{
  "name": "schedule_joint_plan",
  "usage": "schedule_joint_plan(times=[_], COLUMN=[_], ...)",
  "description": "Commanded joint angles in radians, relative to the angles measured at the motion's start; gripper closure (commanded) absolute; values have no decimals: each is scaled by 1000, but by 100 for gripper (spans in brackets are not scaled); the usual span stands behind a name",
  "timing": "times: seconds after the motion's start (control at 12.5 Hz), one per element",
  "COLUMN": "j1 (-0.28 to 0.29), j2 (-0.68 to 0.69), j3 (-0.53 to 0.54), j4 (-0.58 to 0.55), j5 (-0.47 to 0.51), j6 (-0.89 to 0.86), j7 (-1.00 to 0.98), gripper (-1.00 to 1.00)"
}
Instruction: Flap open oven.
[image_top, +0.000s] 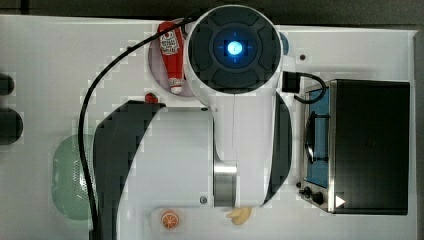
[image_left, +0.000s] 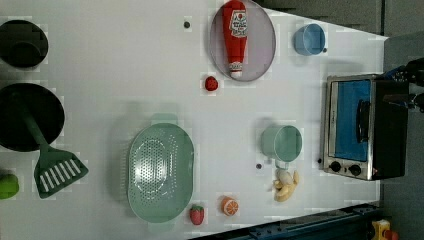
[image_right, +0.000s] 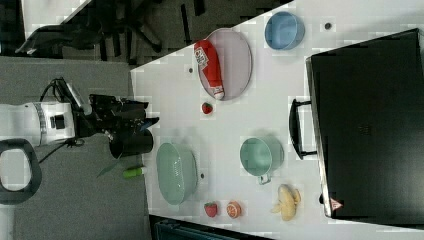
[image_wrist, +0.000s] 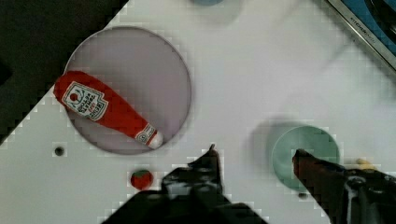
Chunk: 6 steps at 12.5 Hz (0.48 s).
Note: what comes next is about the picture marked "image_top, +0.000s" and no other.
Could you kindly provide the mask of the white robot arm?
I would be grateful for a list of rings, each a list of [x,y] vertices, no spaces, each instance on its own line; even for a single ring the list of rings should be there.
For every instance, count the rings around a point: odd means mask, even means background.
[[[102,240],[153,240],[158,209],[263,206],[288,176],[283,44],[266,16],[240,5],[204,13],[184,73],[193,106],[129,101],[96,129]]]

